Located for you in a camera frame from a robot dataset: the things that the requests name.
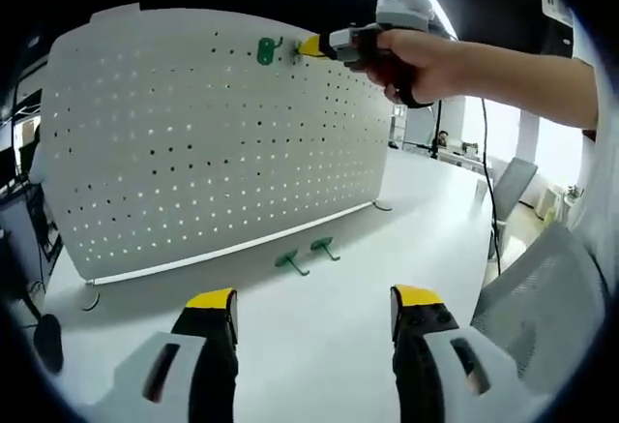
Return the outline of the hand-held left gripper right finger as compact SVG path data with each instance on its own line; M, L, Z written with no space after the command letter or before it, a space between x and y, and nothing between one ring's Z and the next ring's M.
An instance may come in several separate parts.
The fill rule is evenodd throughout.
M516 362L434 291L391 287L393 372L402 422L530 422L537 397Z

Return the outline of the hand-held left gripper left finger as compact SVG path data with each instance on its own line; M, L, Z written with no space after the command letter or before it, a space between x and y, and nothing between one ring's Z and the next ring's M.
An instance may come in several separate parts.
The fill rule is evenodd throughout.
M114 371L111 422L231 422L238 376L237 290L190 299Z

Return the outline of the person's right hand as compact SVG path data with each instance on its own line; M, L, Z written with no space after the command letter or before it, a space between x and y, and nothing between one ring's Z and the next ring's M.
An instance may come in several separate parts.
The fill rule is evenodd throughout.
M401 73L412 76L405 90L419 104L457 93L466 44L419 31L389 30L379 34L376 45L389 55L368 63L364 71L391 102L402 102L403 90L396 87Z

